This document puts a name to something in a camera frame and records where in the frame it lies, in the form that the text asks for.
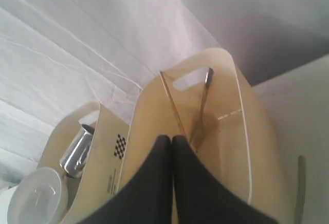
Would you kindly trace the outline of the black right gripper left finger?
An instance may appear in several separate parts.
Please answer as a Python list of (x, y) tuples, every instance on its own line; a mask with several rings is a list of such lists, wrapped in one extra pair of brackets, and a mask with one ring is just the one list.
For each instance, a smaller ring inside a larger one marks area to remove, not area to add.
[(82, 223), (171, 223), (172, 204), (171, 140), (160, 135), (130, 181)]

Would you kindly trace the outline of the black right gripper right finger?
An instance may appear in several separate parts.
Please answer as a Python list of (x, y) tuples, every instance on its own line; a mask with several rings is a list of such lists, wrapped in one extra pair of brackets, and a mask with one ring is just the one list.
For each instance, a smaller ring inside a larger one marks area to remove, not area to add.
[(201, 163), (186, 138), (172, 139), (179, 223), (274, 223), (226, 189)]

